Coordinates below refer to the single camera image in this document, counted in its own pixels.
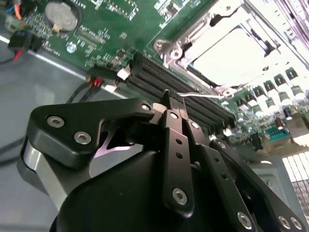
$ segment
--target black connector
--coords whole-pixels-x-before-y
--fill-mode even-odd
[[[25,31],[19,30],[15,31],[10,37],[10,42],[8,48],[14,51],[33,51],[37,52],[43,44],[43,39],[37,37],[36,35]]]
[[[22,17],[27,17],[35,12],[38,8],[38,3],[36,1],[21,1],[20,4],[20,15]]]

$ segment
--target capacitor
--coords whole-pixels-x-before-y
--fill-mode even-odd
[[[295,96],[295,99],[297,100],[304,99],[306,97],[304,91],[300,88],[300,86],[293,86],[291,90]]]
[[[277,106],[272,98],[266,100],[267,107],[270,111],[275,112],[279,110],[279,106]]]
[[[275,85],[271,81],[264,82],[265,89],[268,93],[268,97],[272,98],[276,105],[280,105],[279,93],[275,88]]]
[[[258,104],[255,96],[251,93],[248,93],[245,95],[245,100],[248,103],[248,105],[251,107],[256,106]]]
[[[259,105],[252,107],[252,110],[253,110],[255,116],[257,116],[257,117],[263,116],[263,111],[262,111],[262,109]]]
[[[299,83],[299,76],[298,76],[297,72],[292,67],[285,70],[285,74],[294,86],[297,86],[297,85],[300,84]]]
[[[264,92],[264,90],[262,89],[262,87],[256,87],[253,89],[254,94],[256,95],[256,98],[260,101],[266,101],[267,97],[266,94]]]
[[[275,119],[275,124],[276,124],[278,130],[282,130],[283,129],[283,123],[282,123],[280,118],[276,118]]]
[[[236,100],[236,105],[242,111],[249,109],[248,104],[243,99]]]
[[[290,97],[286,92],[279,93],[279,97],[282,105],[287,106],[292,104],[292,100],[290,99]]]
[[[238,112],[237,113],[237,122],[242,123],[243,120],[243,113],[242,112]]]
[[[283,109],[283,113],[284,113],[286,120],[292,119],[292,113],[291,113],[291,110],[288,107]]]
[[[286,83],[285,78],[281,74],[275,76],[274,79],[276,85],[278,86],[279,92],[286,92],[287,90],[289,90],[289,86]]]

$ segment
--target black capacitor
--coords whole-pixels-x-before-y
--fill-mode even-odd
[[[278,130],[282,130],[283,129],[283,123],[282,123],[280,118],[276,118],[275,119],[275,124],[276,124]]]
[[[243,99],[236,100],[236,105],[238,108],[241,106],[246,106],[248,108],[248,104]]]
[[[266,89],[267,92],[270,92],[270,91],[276,89],[275,85],[271,81],[264,82],[264,86],[265,86],[265,89]]]
[[[251,134],[250,138],[251,138],[251,143],[253,145],[254,151],[263,149],[262,142],[261,142],[261,139],[258,133]]]
[[[285,70],[285,74],[287,75],[289,80],[293,80],[294,78],[298,77],[297,72],[292,67],[290,67],[289,69]]]
[[[255,96],[253,94],[248,93],[247,95],[245,95],[245,100],[246,100],[246,102],[250,102],[252,100],[256,101],[256,98],[255,98]]]
[[[261,97],[262,95],[266,96],[264,90],[261,87],[256,87],[256,88],[253,89],[253,91],[254,91],[257,98]]]
[[[274,79],[275,79],[275,83],[276,83],[277,86],[281,86],[283,84],[286,84],[286,80],[284,79],[284,77],[281,74],[275,76]]]
[[[288,107],[283,109],[283,113],[284,113],[286,120],[292,119],[292,113],[291,113],[291,110]]]

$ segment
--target cable connector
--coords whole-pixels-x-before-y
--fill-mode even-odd
[[[37,52],[43,44],[43,39],[25,31],[18,30],[10,37],[8,48],[14,51],[33,51]]]

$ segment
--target metal pin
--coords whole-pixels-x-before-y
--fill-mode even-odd
[[[219,141],[218,144],[219,144],[219,146],[222,147],[223,149],[226,149],[226,146],[225,146],[224,143],[222,143],[222,142]]]
[[[151,110],[150,107],[146,104],[142,104],[141,107],[144,109],[144,110]]]
[[[173,113],[173,112],[171,112],[170,115],[171,115],[172,118],[174,118],[174,119],[177,119],[177,118],[178,118],[177,114],[175,114],[175,113]]]
[[[195,129],[198,129],[198,124],[196,124],[195,122],[192,122],[191,125],[192,125]]]

